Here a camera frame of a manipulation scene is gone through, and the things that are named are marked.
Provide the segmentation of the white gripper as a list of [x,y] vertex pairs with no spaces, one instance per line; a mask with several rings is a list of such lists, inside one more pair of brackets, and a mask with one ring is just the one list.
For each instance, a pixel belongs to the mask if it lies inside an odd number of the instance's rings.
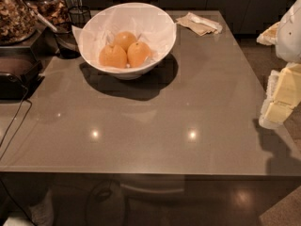
[[261,107],[259,125],[277,129],[301,103],[301,0],[296,0],[276,22],[257,37],[262,45],[276,45],[277,57],[288,63],[268,77],[266,98]]

